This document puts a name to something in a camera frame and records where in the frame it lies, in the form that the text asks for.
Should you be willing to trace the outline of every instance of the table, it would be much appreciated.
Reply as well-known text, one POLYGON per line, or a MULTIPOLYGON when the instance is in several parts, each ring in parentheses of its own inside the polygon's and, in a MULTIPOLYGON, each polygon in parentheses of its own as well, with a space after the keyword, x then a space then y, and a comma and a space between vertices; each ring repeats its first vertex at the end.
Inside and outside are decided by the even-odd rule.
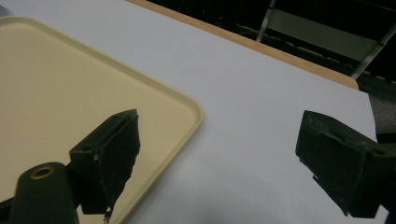
POLYGON ((125 223, 384 223, 384 209, 375 220, 344 217, 294 154, 306 109, 374 139, 367 94, 122 0, 0 5, 187 93, 204 110, 201 128, 125 223))

